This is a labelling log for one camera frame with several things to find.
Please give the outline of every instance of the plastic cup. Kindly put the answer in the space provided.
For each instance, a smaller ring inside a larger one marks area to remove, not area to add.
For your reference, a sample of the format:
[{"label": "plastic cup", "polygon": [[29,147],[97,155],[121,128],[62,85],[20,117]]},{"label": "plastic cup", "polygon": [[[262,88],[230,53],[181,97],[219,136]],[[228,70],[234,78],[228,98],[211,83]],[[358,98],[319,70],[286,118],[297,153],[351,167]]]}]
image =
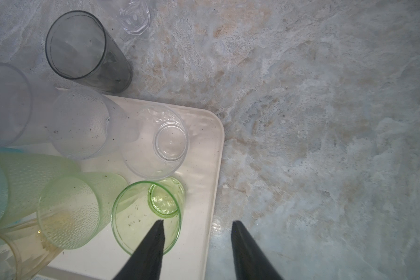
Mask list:
[{"label": "plastic cup", "polygon": [[0,230],[0,280],[29,280],[62,249],[41,233],[36,219]]},{"label": "plastic cup", "polygon": [[131,35],[141,35],[150,26],[151,14],[144,0],[97,0],[107,14]]},{"label": "plastic cup", "polygon": [[137,121],[88,87],[69,89],[56,99],[48,128],[56,150],[73,160],[116,151],[138,137]]},{"label": "plastic cup", "polygon": [[184,188],[173,177],[129,185],[118,195],[112,208],[115,239],[126,253],[132,255],[152,225],[163,219],[163,254],[166,254],[179,238],[184,202]]},{"label": "plastic cup", "polygon": [[47,120],[58,90],[0,63],[0,147],[48,142]]},{"label": "plastic cup", "polygon": [[139,137],[121,147],[124,163],[142,178],[172,175],[185,160],[189,136],[182,118],[168,106],[148,105],[137,113]]},{"label": "plastic cup", "polygon": [[0,228],[34,213],[53,178],[79,170],[75,162],[59,156],[0,153]]},{"label": "plastic cup", "polygon": [[110,221],[112,205],[127,186],[107,172],[84,172],[52,180],[42,191],[37,217],[46,238],[59,248],[76,249]]},{"label": "plastic cup", "polygon": [[63,78],[119,93],[131,84],[132,70],[101,22],[84,11],[61,15],[45,41],[50,67]]}]

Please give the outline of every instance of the light green cup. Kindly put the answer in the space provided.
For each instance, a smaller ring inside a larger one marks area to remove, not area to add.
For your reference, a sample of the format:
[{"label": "light green cup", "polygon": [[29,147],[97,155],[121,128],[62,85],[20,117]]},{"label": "light green cup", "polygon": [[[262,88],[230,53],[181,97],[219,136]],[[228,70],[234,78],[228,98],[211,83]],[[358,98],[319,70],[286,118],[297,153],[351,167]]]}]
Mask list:
[{"label": "light green cup", "polygon": [[179,238],[184,202],[184,188],[173,177],[129,185],[118,195],[112,209],[115,239],[132,255],[155,221],[163,219],[166,254]]},{"label": "light green cup", "polygon": [[122,176],[107,172],[52,180],[42,191],[37,208],[43,234],[62,249],[85,245],[111,221],[112,205],[127,184]]},{"label": "light green cup", "polygon": [[0,153],[0,228],[34,213],[50,180],[79,171],[74,161],[59,156]]}]

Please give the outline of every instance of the cup rim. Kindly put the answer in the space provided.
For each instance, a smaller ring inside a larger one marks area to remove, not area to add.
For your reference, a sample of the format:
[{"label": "cup rim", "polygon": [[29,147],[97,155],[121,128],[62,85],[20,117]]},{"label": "cup rim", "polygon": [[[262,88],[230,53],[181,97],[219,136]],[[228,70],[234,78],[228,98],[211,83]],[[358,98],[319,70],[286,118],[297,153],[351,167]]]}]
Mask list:
[{"label": "cup rim", "polygon": [[[62,19],[63,17],[66,17],[68,14],[72,14],[72,13],[78,13],[78,14],[82,14],[83,16],[89,16],[90,18],[92,18],[92,19],[94,19],[96,22],[97,22],[97,24],[99,25],[99,27],[101,28],[101,30],[102,30],[102,32],[103,32],[103,34],[104,34],[104,49],[103,49],[103,52],[102,52],[102,55],[101,55],[101,59],[99,60],[99,62],[98,62],[98,64],[95,66],[95,68],[93,68],[90,72],[88,72],[86,75],[83,75],[83,76],[80,76],[80,77],[68,77],[68,76],[66,76],[66,75],[64,75],[64,74],[62,74],[62,73],[60,73],[57,69],[56,69],[56,67],[51,63],[51,59],[49,58],[49,55],[48,55],[48,48],[47,48],[47,41],[48,41],[48,36],[50,35],[50,32],[52,31],[52,29],[53,29],[53,27],[55,26],[55,24],[60,20],[60,19]],[[56,20],[55,20],[55,22],[53,22],[53,24],[51,25],[51,27],[50,27],[50,29],[48,30],[48,33],[46,34],[46,37],[45,37],[45,56],[46,56],[46,60],[48,61],[48,64],[50,65],[50,67],[51,67],[51,69],[57,74],[57,75],[59,75],[59,76],[61,76],[61,77],[63,77],[63,78],[65,78],[65,79],[67,79],[67,80],[71,80],[71,81],[74,81],[74,80],[81,80],[81,79],[84,79],[84,78],[87,78],[87,77],[89,77],[89,76],[91,76],[91,75],[93,75],[95,72],[96,72],[96,70],[98,70],[98,68],[103,64],[103,62],[104,62],[104,57],[106,56],[106,53],[107,53],[107,41],[108,41],[108,38],[107,38],[107,32],[106,32],[106,29],[104,28],[104,26],[102,25],[102,23],[101,23],[101,21],[96,17],[96,16],[94,16],[93,14],[91,14],[91,13],[89,13],[89,12],[86,12],[86,11],[83,11],[83,10],[74,10],[74,11],[70,11],[70,12],[66,12],[65,14],[62,14],[59,18],[57,18]]]},{"label": "cup rim", "polygon": [[58,181],[60,179],[65,178],[65,177],[74,177],[74,178],[76,178],[76,179],[78,179],[80,181],[83,181],[84,183],[87,184],[87,186],[92,190],[92,192],[93,192],[93,194],[95,196],[95,199],[97,201],[97,204],[98,204],[98,221],[97,221],[96,227],[94,229],[94,232],[90,235],[90,238],[88,238],[87,241],[85,241],[84,243],[80,244],[79,246],[77,245],[77,246],[69,247],[69,248],[64,247],[64,246],[60,246],[57,242],[54,242],[48,235],[45,234],[44,227],[42,227],[42,221],[41,221],[41,217],[39,215],[39,205],[40,205],[40,202],[41,202],[41,199],[42,199],[42,193],[41,193],[41,195],[39,197],[38,205],[36,207],[36,217],[37,217],[38,225],[39,225],[39,227],[41,229],[41,232],[44,234],[45,238],[49,242],[51,242],[54,246],[56,246],[58,248],[61,248],[61,249],[68,249],[68,250],[70,250],[70,249],[78,249],[78,248],[81,248],[85,244],[89,243],[89,241],[92,240],[98,234],[97,231],[98,231],[98,228],[99,228],[99,224],[101,222],[102,204],[100,202],[100,199],[98,198],[98,195],[97,195],[95,189],[91,187],[91,184],[89,182],[87,182],[87,180],[85,178],[79,178],[77,176],[78,174],[82,174],[82,173],[84,173],[84,172],[77,172],[77,173],[73,173],[73,174],[67,174],[67,175],[64,175],[64,176],[61,175],[59,177],[56,177],[55,179],[51,180],[48,184],[46,184],[46,186],[44,187],[44,189],[42,190],[42,192],[45,191],[45,189],[47,188],[47,186],[51,185],[52,183],[54,183],[54,182],[56,182],[56,181]]},{"label": "cup rim", "polygon": [[33,115],[34,94],[33,94],[33,88],[31,87],[30,82],[28,81],[27,77],[25,76],[25,74],[20,69],[18,69],[17,67],[15,67],[12,64],[4,63],[4,62],[0,62],[0,66],[8,67],[8,68],[16,71],[17,74],[19,74],[22,77],[22,79],[24,80],[24,82],[26,83],[26,85],[28,87],[28,92],[29,92],[29,114],[28,114],[28,118],[26,119],[25,125],[22,127],[20,132],[17,133],[16,137],[12,138],[9,141],[4,142],[3,144],[0,144],[0,147],[6,147],[6,146],[9,146],[10,144],[14,143],[17,139],[19,139],[19,137],[21,137],[23,132],[25,131],[26,126],[28,126],[29,120],[31,119],[31,116]]},{"label": "cup rim", "polygon": [[10,240],[4,234],[0,234],[0,239],[4,241],[11,249],[12,256],[14,257],[14,261],[16,262],[16,279],[20,279],[22,275],[22,257],[20,256],[20,252],[17,249],[16,244],[14,244],[14,242],[12,242],[12,240]]},{"label": "cup rim", "polygon": [[168,246],[168,248],[163,250],[163,254],[165,255],[166,253],[168,253],[174,246],[174,244],[176,244],[177,239],[179,238],[179,234],[180,234],[180,230],[182,228],[182,210],[180,209],[179,203],[177,202],[176,198],[174,197],[174,195],[167,189],[165,188],[162,184],[158,183],[158,182],[153,182],[153,181],[138,181],[135,183],[132,183],[130,185],[128,185],[126,188],[124,188],[124,190],[121,191],[121,193],[118,195],[117,199],[115,199],[114,205],[112,206],[112,212],[111,212],[111,225],[112,225],[112,233],[114,234],[114,238],[117,241],[118,245],[129,255],[132,255],[134,252],[131,251],[131,249],[129,247],[127,247],[127,245],[123,242],[123,240],[121,238],[119,238],[119,234],[118,234],[118,229],[116,226],[116,211],[117,211],[117,206],[118,203],[121,199],[121,197],[126,193],[126,191],[128,191],[129,189],[139,185],[139,184],[150,184],[150,185],[156,185],[161,187],[164,191],[166,191],[174,200],[174,203],[177,206],[177,215],[179,216],[179,230],[177,231],[177,235],[174,238],[174,241]]}]

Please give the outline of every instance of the white tray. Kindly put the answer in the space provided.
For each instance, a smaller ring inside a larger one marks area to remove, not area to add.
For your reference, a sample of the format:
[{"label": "white tray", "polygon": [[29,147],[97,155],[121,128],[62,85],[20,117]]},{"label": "white tray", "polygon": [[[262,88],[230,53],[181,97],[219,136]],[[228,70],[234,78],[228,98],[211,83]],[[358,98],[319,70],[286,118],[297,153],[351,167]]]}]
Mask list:
[{"label": "white tray", "polygon": [[[107,96],[119,104],[129,116],[149,101]],[[185,122],[190,146],[182,166],[174,177],[185,188],[185,210],[179,239],[163,256],[161,280],[203,280],[205,275],[210,229],[214,209],[219,168],[224,144],[224,127],[210,111],[170,105]],[[22,146],[31,152],[59,155],[50,143]],[[109,171],[123,176],[129,184],[142,178],[132,173],[118,152],[79,161],[82,171]],[[129,259],[114,239],[107,225],[83,247],[64,250],[39,275],[54,279],[112,279]]]}]

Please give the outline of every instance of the clear plastic cup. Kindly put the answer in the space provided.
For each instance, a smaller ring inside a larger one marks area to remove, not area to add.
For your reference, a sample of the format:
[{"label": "clear plastic cup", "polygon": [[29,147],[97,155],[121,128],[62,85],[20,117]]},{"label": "clear plastic cup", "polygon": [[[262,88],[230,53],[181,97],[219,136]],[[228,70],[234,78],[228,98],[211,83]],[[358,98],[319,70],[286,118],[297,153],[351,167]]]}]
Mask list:
[{"label": "clear plastic cup", "polygon": [[59,153],[85,160],[137,139],[137,124],[109,98],[88,87],[75,87],[56,99],[48,129]]},{"label": "clear plastic cup", "polygon": [[45,40],[48,64],[63,78],[119,93],[131,84],[132,70],[101,22],[85,11],[61,15]]},{"label": "clear plastic cup", "polygon": [[144,0],[97,0],[97,3],[131,35],[141,35],[150,26],[151,14]]},{"label": "clear plastic cup", "polygon": [[37,207],[45,237],[63,249],[89,242],[110,221],[112,205],[127,186],[126,180],[107,172],[83,172],[52,180]]},{"label": "clear plastic cup", "polygon": [[184,214],[185,191],[173,177],[140,181],[125,188],[112,208],[112,231],[123,250],[132,255],[159,219],[163,219],[166,254],[179,238]]},{"label": "clear plastic cup", "polygon": [[62,249],[41,233],[36,219],[0,230],[0,280],[29,280]]},{"label": "clear plastic cup", "polygon": [[53,178],[79,171],[75,162],[60,156],[0,153],[0,228],[34,213]]},{"label": "clear plastic cup", "polygon": [[159,180],[172,175],[185,160],[188,131],[182,118],[162,104],[137,113],[139,137],[121,147],[124,163],[142,178]]},{"label": "clear plastic cup", "polygon": [[47,120],[58,90],[0,63],[0,147],[48,142]]}]

